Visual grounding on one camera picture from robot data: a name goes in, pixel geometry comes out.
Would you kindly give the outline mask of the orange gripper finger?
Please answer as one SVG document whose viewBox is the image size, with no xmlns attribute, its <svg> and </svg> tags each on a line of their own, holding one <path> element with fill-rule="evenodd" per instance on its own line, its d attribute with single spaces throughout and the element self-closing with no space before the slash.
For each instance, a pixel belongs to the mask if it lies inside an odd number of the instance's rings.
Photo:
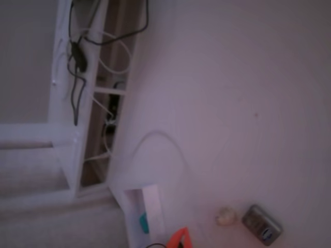
<svg viewBox="0 0 331 248">
<path fill-rule="evenodd" d="M 187 228 L 176 231 L 167 243 L 167 248 L 187 247 Z"/>
<path fill-rule="evenodd" d="M 191 241 L 191 236 L 190 236 L 188 228 L 184 228 L 183 248 L 192 248 L 192 241 Z"/>
</svg>

